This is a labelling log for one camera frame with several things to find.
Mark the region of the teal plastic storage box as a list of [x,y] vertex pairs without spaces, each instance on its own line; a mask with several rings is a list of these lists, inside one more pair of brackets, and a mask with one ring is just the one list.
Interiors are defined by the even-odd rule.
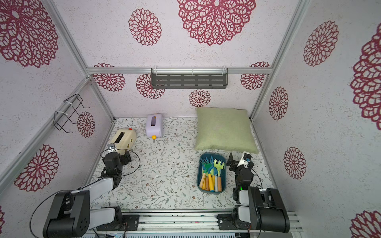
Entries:
[[200,156],[196,182],[201,192],[221,194],[225,190],[226,163],[219,154],[204,153]]

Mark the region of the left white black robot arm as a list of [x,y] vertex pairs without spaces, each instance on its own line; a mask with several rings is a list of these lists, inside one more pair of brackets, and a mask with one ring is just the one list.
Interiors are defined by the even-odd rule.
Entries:
[[88,230],[117,231],[128,229],[128,220],[120,207],[91,209],[91,202],[117,188],[122,180],[123,166],[132,161],[129,150],[117,149],[106,154],[101,176],[95,182],[75,190],[55,194],[45,225],[45,238],[79,238]]

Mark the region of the light green rake wooden handle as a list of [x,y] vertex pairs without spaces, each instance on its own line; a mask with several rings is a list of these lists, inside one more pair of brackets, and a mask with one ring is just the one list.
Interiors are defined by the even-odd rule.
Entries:
[[221,170],[224,169],[224,165],[225,165],[224,162],[214,159],[214,167],[217,169],[217,175],[218,175],[218,192],[222,191]]

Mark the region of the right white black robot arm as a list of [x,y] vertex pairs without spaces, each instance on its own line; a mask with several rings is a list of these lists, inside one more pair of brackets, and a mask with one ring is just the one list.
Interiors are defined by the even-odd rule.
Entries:
[[288,233],[290,219],[279,191],[265,189],[261,181],[259,185],[252,185],[254,177],[259,175],[254,171],[251,154],[243,153],[239,161],[230,154],[226,166],[235,174],[233,199],[236,206],[231,214],[218,217],[219,229]]

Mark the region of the small blue rake yellow handle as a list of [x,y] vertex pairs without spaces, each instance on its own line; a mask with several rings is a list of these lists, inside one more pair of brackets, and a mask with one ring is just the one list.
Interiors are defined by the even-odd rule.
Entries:
[[209,191],[214,192],[214,182],[212,179],[211,171],[213,169],[213,159],[210,157],[206,157],[206,169],[207,169],[207,184],[209,187]]

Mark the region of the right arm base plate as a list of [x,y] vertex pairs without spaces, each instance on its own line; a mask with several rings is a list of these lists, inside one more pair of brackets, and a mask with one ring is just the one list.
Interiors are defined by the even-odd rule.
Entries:
[[218,214],[216,218],[219,230],[249,230],[251,228],[250,223],[241,221],[232,214]]

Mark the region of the light green trowel wooden handle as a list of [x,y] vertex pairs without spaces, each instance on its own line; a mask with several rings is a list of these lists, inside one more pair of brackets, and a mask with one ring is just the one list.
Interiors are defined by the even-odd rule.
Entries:
[[203,185],[204,190],[209,191],[208,173],[205,174],[205,180]]

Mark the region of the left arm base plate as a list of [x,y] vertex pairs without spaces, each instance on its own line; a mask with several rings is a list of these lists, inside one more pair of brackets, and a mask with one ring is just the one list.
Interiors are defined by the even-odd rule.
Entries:
[[115,218],[111,223],[96,227],[97,231],[137,231],[139,226],[139,215],[122,215],[120,218]]

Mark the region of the light blue rake white handle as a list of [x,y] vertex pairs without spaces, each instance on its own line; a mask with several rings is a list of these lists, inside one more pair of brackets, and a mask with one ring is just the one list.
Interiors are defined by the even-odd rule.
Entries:
[[214,179],[214,191],[218,192],[218,175],[217,175],[216,168],[213,168],[213,179]]

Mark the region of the dark green rake wooden handle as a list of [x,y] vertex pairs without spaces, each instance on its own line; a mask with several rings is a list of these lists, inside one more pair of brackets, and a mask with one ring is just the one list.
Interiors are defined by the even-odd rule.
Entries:
[[213,167],[213,161],[208,158],[201,158],[200,162],[202,163],[203,173],[207,177],[209,170]]

